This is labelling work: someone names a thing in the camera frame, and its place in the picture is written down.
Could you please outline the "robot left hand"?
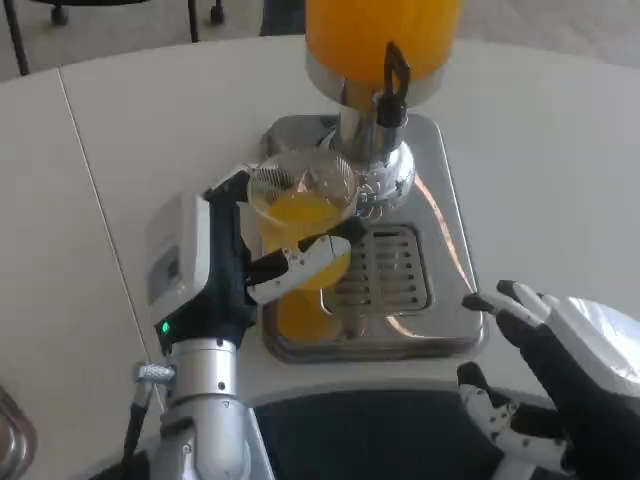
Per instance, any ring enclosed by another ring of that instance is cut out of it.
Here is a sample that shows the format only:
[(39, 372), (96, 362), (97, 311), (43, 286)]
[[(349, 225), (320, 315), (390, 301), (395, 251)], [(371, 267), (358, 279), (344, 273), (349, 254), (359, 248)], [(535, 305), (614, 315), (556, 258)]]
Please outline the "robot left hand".
[(220, 339), (240, 346), (258, 306), (302, 286), (367, 233), (356, 216), (252, 259), (241, 234), (250, 172), (236, 170), (194, 196), (176, 194), (151, 218), (146, 295), (160, 349)]

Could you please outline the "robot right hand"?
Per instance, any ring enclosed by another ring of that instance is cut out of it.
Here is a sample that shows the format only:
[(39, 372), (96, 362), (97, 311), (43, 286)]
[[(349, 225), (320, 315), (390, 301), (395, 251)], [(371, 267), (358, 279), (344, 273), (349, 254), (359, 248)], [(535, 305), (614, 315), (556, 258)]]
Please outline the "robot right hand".
[(510, 398), (480, 366), (457, 369), (464, 410), (504, 458), (496, 479), (544, 469), (577, 479), (639, 476), (639, 322), (605, 304), (544, 295), (513, 280), (464, 296), (492, 315), (551, 399), (552, 408)]

